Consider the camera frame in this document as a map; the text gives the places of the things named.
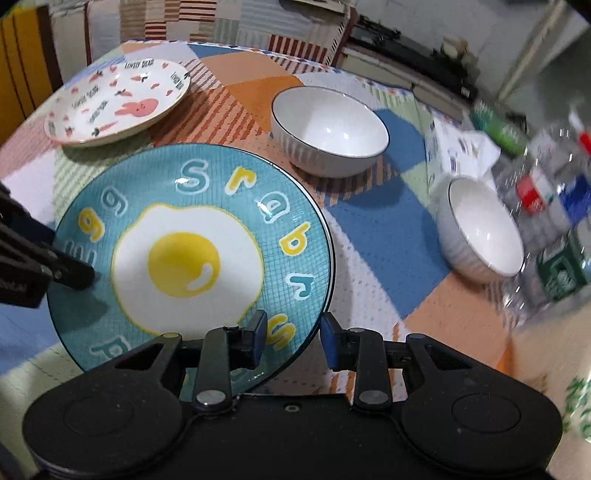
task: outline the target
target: yellow letter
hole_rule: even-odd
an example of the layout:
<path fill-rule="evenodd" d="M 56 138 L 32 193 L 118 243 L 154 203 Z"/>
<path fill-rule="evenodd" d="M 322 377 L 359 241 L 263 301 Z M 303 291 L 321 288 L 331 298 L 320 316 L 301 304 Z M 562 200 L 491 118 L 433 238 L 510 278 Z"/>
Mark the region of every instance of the yellow letter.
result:
<path fill-rule="evenodd" d="M 234 195 L 238 191 L 238 187 L 244 182 L 244 186 L 247 189 L 254 187 L 256 183 L 256 173 L 252 170 L 247 170 L 244 167 L 236 167 L 226 183 L 224 191 L 226 195 Z"/>
<path fill-rule="evenodd" d="M 275 333 L 275 327 L 281 325 Z M 287 315 L 285 313 L 278 313 L 273 315 L 267 322 L 267 345 L 273 344 L 273 350 L 281 350 L 296 334 L 296 326 L 293 323 L 287 322 Z"/>
<path fill-rule="evenodd" d="M 90 235 L 90 241 L 94 244 L 105 234 L 105 224 L 90 207 L 82 209 L 78 214 L 78 226 L 83 233 Z"/>
<path fill-rule="evenodd" d="M 302 253 L 308 245 L 306 232 L 310 229 L 310 222 L 304 222 L 300 226 L 294 228 L 285 237 L 279 240 L 281 250 L 285 255 L 295 257 Z"/>

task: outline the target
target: bunny design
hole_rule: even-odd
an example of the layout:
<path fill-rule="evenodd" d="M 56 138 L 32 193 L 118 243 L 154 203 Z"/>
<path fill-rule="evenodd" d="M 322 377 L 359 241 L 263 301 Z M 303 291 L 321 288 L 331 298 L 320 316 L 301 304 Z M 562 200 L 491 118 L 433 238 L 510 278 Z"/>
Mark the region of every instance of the bunny design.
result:
<path fill-rule="evenodd" d="M 146 116 L 151 114 L 158 106 L 156 98 L 148 98 L 140 102 L 127 102 L 122 105 L 121 110 L 117 110 L 115 115 L 133 115 Z"/>

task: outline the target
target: teal plate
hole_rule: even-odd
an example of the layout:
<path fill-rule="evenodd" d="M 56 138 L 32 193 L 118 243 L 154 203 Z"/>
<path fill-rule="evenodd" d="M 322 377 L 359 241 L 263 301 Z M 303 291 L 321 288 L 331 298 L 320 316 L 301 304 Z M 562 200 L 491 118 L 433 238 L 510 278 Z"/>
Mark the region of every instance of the teal plate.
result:
<path fill-rule="evenodd" d="M 106 170 L 74 199 L 54 246 L 98 273 L 85 291 L 52 284 L 47 294 L 83 370 L 162 333 L 203 338 L 266 310 L 261 364 L 232 373 L 235 394 L 308 345 L 335 282 L 330 232 L 304 187 L 263 158 L 218 145 L 155 148 Z"/>

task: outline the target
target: plate rim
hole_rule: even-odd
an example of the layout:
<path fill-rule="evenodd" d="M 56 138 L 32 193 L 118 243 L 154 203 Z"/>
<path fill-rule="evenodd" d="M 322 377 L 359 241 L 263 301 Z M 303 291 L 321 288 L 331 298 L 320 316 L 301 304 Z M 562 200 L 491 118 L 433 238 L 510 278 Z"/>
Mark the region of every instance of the plate rim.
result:
<path fill-rule="evenodd" d="M 139 59 L 139 60 L 133 60 L 133 61 L 145 61 L 145 60 L 154 60 L 156 61 L 163 61 L 166 62 L 168 64 L 175 64 L 178 65 L 178 67 L 180 67 L 181 69 L 183 69 L 185 71 L 185 73 L 188 73 L 189 71 L 183 67 L 180 63 L 177 63 L 175 61 L 172 60 L 166 60 L 166 59 L 156 59 L 153 57 L 146 57 L 144 59 Z M 123 60 L 117 63 L 114 63 L 113 65 L 110 66 L 115 66 L 115 65 L 122 65 L 125 63 L 129 63 L 129 60 Z M 108 67 L 103 67 L 99 70 L 105 70 Z M 88 75 L 85 75 L 84 77 L 80 78 L 79 80 L 76 81 L 76 83 L 70 84 L 70 85 L 63 85 L 58 91 L 56 91 L 51 97 L 50 100 L 52 100 L 52 105 L 55 104 L 55 100 L 53 99 L 53 96 L 58 94 L 61 90 L 66 91 L 66 89 L 71 89 L 73 87 L 75 87 L 76 85 L 78 85 L 79 83 L 83 82 L 84 80 L 89 79 L 90 77 L 92 77 L 93 73 L 95 72 L 95 70 L 92 70 Z M 57 143 L 58 145 L 63 145 L 66 147 L 93 147 L 93 146 L 102 146 L 102 145 L 108 145 L 110 143 L 119 141 L 119 140 L 123 140 L 125 138 L 131 137 L 132 135 L 135 135 L 137 133 L 140 133 L 143 130 L 146 130 L 147 128 L 151 127 L 152 125 L 156 124 L 157 122 L 161 121 L 165 116 L 167 116 L 168 114 L 171 113 L 171 111 L 176 108 L 180 102 L 182 102 L 184 100 L 184 98 L 187 96 L 187 94 L 189 93 L 189 90 L 191 88 L 191 76 L 189 75 L 189 77 L 187 77 L 187 79 L 189 80 L 188 82 L 186 82 L 186 88 L 184 90 L 184 92 L 181 94 L 180 97 L 178 97 L 166 110 L 162 111 L 161 113 L 159 113 L 158 115 L 156 115 L 155 117 L 143 121 L 135 126 L 129 127 L 125 130 L 122 130 L 120 132 L 113 132 L 110 134 L 105 135 L 104 137 L 100 137 L 100 138 L 88 138 L 86 140 L 60 140 L 57 137 L 51 135 L 48 131 L 48 122 L 49 122 L 49 112 L 47 112 L 47 114 L 45 114 L 44 119 L 43 119 L 43 132 L 45 133 L 46 137 L 52 141 Z"/>
<path fill-rule="evenodd" d="M 126 160 L 129 160 L 132 157 L 135 157 L 136 155 L 141 155 L 143 153 L 147 153 L 147 152 L 152 152 L 154 150 L 159 150 L 161 148 L 167 148 L 167 147 L 183 147 L 183 146 L 187 146 L 187 145 L 206 145 L 209 147 L 219 147 L 219 148 L 230 148 L 232 150 L 238 150 L 242 153 L 251 155 L 253 157 L 258 158 L 259 160 L 262 160 L 263 162 L 269 164 L 271 167 L 279 170 L 281 173 L 283 173 L 283 175 L 285 175 L 288 179 L 291 180 L 292 183 L 295 184 L 295 186 L 300 189 L 300 191 L 303 193 L 303 195 L 306 197 L 306 199 L 308 200 L 309 204 L 311 204 L 312 208 L 314 209 L 314 211 L 316 212 L 316 215 L 318 216 L 318 219 L 320 220 L 320 223 L 322 224 L 323 230 L 324 230 L 324 237 L 328 246 L 328 250 L 329 250 L 329 285 L 328 285 L 328 289 L 326 291 L 326 295 L 324 297 L 324 302 L 323 302 L 323 306 L 321 308 L 321 311 L 318 315 L 318 318 L 314 321 L 314 325 L 312 326 L 312 328 L 310 329 L 308 335 L 306 336 L 306 338 L 302 341 L 301 345 L 290 355 L 290 357 L 283 362 L 277 369 L 275 369 L 274 371 L 272 371 L 272 373 L 268 374 L 266 377 L 264 377 L 260 382 L 255 383 L 252 386 L 248 386 L 248 388 L 241 393 L 249 393 L 251 392 L 253 389 L 261 387 L 262 385 L 264 385 L 265 383 L 267 383 L 269 380 L 275 378 L 277 375 L 279 375 L 280 373 L 283 372 L 283 370 L 285 370 L 287 367 L 289 367 L 297 358 L 300 357 L 300 355 L 304 352 L 304 350 L 306 350 L 306 348 L 308 348 L 308 346 L 310 346 L 310 344 L 312 343 L 312 341 L 314 340 L 314 337 L 316 337 L 316 334 L 318 333 L 319 327 L 320 327 L 320 318 L 322 317 L 322 315 L 326 312 L 328 312 L 328 309 L 330 307 L 330 304 L 332 302 L 332 297 L 335 291 L 335 280 L 336 280 L 336 274 L 335 274 L 335 270 L 336 270 L 336 255 L 335 255 L 335 243 L 334 243 L 334 239 L 332 236 L 332 233 L 330 231 L 330 227 L 329 224 L 326 220 L 326 218 L 324 217 L 324 214 L 322 213 L 322 209 L 320 208 L 320 206 L 317 204 L 316 200 L 314 200 L 314 197 L 306 190 L 306 188 L 302 185 L 302 183 L 295 178 L 291 173 L 289 173 L 287 170 L 285 170 L 284 168 L 280 167 L 279 165 L 274 164 L 271 160 L 267 160 L 264 157 L 261 157 L 260 155 L 257 155 L 255 153 L 249 152 L 247 150 L 244 150 L 242 148 L 236 148 L 236 147 L 231 147 L 229 145 L 217 145 L 217 144 L 207 144 L 207 143 L 202 143 L 202 142 L 190 142 L 190 143 L 182 143 L 182 144 L 172 144 L 172 145 L 162 145 L 160 147 L 155 147 L 155 148 L 147 148 L 146 150 L 142 150 L 140 152 L 135 152 L 131 155 L 129 155 L 128 157 L 120 160 L 119 162 L 117 162 L 115 165 L 112 165 L 111 167 L 105 169 L 104 171 L 102 171 L 101 173 L 99 173 L 94 179 L 92 179 L 90 182 L 88 182 L 86 185 L 84 185 L 84 187 L 81 189 L 80 192 L 78 192 L 78 194 L 74 197 L 74 199 L 70 202 L 70 204 L 68 205 L 66 211 L 64 212 L 64 214 L 62 215 L 60 221 L 57 223 L 56 228 L 55 228 L 55 232 L 57 233 L 57 230 L 59 229 L 61 223 L 63 222 L 64 218 L 66 217 L 66 215 L 68 214 L 68 212 L 70 211 L 70 209 L 72 208 L 72 205 L 74 203 L 74 201 L 87 189 L 87 187 L 92 184 L 95 180 L 97 180 L 99 177 L 103 176 L 106 172 L 108 172 L 111 168 L 116 167 L 117 165 L 122 164 L 123 162 L 125 162 Z M 55 321 L 53 319 L 53 314 L 51 312 L 51 303 L 49 301 L 49 290 L 46 293 L 46 298 L 47 298 L 47 309 L 49 311 L 49 317 L 51 320 L 51 324 L 53 325 L 54 330 L 56 331 L 56 335 L 59 338 L 60 343 L 62 344 L 62 346 L 64 347 L 64 349 L 66 350 L 68 356 L 70 357 L 70 359 L 78 366 L 78 368 L 80 368 L 80 370 L 82 370 L 83 373 L 89 372 L 90 370 L 93 370 L 94 368 L 97 368 L 101 365 L 104 365 L 105 363 L 112 361 L 112 360 L 107 360 L 106 362 L 103 362 L 102 364 L 93 367 L 91 369 L 84 369 L 79 363 L 78 360 L 76 360 L 74 358 L 74 356 L 70 353 L 70 351 L 68 350 L 68 347 L 66 346 L 66 344 L 64 343 L 60 332 L 58 331 L 58 329 L 56 328 L 56 324 Z"/>

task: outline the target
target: wooden chair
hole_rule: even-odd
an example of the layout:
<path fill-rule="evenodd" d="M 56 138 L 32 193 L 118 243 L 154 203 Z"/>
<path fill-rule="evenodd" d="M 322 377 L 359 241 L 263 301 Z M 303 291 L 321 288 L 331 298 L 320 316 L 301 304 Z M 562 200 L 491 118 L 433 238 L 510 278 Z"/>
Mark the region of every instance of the wooden chair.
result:
<path fill-rule="evenodd" d="M 62 86 L 48 6 L 0 21 L 0 145 Z"/>

